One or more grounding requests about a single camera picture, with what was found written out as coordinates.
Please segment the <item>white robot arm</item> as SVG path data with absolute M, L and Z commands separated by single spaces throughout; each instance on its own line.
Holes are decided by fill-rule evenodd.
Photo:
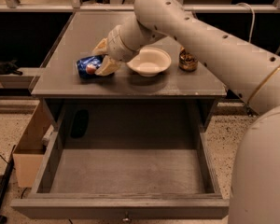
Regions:
M 194 55 L 259 114 L 237 149 L 228 223 L 280 224 L 280 57 L 192 18 L 176 0 L 135 0 L 133 10 L 94 49 L 106 57 L 97 75 L 164 36 Z

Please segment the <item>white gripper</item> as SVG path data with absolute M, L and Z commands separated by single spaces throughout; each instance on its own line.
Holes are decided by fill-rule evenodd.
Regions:
M 102 65 L 95 71 L 96 76 L 105 77 L 115 73 L 121 62 L 129 62 L 140 50 L 140 28 L 137 24 L 116 26 L 92 50 L 92 55 L 106 55 Z

